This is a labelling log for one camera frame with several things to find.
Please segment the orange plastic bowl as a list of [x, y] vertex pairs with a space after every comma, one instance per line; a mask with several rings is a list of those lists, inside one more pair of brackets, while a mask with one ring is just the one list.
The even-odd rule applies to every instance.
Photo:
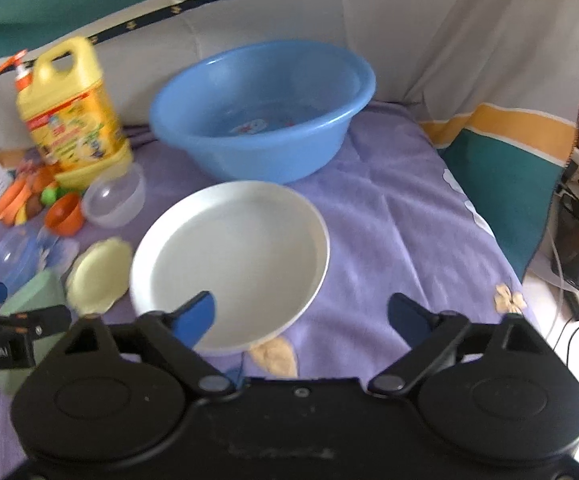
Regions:
[[58, 198], [50, 206], [44, 218], [44, 226], [53, 234], [62, 237], [76, 235], [84, 225], [81, 195], [70, 192]]

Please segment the pale yellow scalloped plate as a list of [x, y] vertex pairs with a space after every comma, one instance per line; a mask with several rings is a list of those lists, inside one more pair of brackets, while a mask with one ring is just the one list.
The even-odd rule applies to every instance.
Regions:
[[132, 246], [120, 237], [92, 244], [72, 265], [67, 302], [76, 314], [102, 315], [129, 290]]

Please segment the blue translucent bowl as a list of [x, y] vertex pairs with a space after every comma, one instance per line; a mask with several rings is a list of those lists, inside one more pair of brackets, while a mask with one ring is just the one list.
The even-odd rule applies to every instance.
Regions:
[[15, 226], [0, 241], [0, 283], [9, 294], [34, 278], [39, 269], [38, 233], [26, 226]]

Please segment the clear plastic bowl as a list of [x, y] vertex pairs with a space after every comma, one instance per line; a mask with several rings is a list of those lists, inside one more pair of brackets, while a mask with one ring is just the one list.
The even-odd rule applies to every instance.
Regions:
[[146, 202], [146, 179], [136, 162], [109, 167], [88, 187], [82, 197], [82, 212], [88, 222], [105, 229], [126, 226]]

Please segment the blue plastic basin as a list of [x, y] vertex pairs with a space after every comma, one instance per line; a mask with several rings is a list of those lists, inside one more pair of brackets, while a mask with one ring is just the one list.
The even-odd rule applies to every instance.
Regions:
[[219, 181], [291, 183], [327, 165], [376, 90], [369, 62], [311, 40], [250, 44], [174, 76], [152, 133]]

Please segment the orange toy cup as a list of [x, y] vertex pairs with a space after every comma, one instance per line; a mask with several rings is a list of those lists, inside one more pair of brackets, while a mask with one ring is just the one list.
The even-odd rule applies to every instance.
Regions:
[[0, 198], [0, 222], [11, 226], [18, 211], [31, 196], [31, 188], [26, 178], [18, 178], [7, 188]]

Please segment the white round plate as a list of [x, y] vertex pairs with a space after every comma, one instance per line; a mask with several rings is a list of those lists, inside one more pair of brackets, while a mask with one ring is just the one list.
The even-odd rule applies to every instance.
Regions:
[[329, 268], [329, 230], [291, 188], [235, 181], [180, 200], [134, 252], [130, 296], [138, 315], [172, 312], [198, 292], [216, 301], [196, 349], [228, 356], [274, 338], [311, 306]]

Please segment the purple floral cloth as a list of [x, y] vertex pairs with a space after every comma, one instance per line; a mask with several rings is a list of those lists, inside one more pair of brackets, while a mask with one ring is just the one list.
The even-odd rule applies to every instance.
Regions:
[[[135, 248], [173, 204], [213, 182], [183, 153], [159, 142], [136, 158], [150, 186], [140, 214], [118, 232], [86, 224], [86, 249], [119, 236]], [[498, 322], [498, 285], [521, 283], [480, 211], [408, 111], [371, 103], [352, 119], [343, 147], [316, 174], [291, 184], [329, 228], [331, 260], [307, 312], [283, 333], [299, 378], [359, 377], [366, 382], [409, 350], [387, 322], [387, 301], [403, 292], [429, 310]], [[0, 390], [0, 478], [23, 460]]]

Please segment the teal striped cloth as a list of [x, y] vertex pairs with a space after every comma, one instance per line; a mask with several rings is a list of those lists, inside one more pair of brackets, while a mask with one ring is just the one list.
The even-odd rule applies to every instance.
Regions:
[[450, 118], [422, 118], [419, 125], [522, 278], [547, 228], [577, 124], [539, 110], [481, 103]]

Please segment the green toy vegetable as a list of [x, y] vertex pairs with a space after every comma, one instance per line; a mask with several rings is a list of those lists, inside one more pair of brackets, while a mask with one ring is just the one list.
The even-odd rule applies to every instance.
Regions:
[[47, 185], [40, 194], [40, 201], [44, 207], [50, 207], [60, 197], [60, 188], [57, 185]]

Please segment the green square plate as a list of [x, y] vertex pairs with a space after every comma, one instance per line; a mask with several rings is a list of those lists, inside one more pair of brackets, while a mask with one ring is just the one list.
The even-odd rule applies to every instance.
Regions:
[[[66, 294], [60, 276], [55, 271], [47, 269], [36, 274], [18, 292], [9, 297], [0, 307], [0, 315], [25, 314], [29, 321], [32, 321], [32, 315], [39, 310], [65, 304]], [[35, 340], [32, 341], [34, 362], [40, 364], [47, 353], [64, 336], [66, 330], [63, 328], [51, 335], [45, 328], [42, 328], [41, 335], [38, 334], [36, 328], [30, 328], [29, 332], [35, 336]], [[13, 396], [33, 370], [34, 367], [0, 370], [1, 393], [5, 396]]]

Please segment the yellow detergent bottle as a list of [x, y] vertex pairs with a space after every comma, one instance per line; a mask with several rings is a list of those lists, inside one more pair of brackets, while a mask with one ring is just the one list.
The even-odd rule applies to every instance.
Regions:
[[20, 51], [0, 66], [15, 70], [16, 105], [42, 161], [63, 188], [85, 190], [106, 170], [133, 162], [104, 84], [93, 44], [69, 38], [42, 53], [31, 67]]

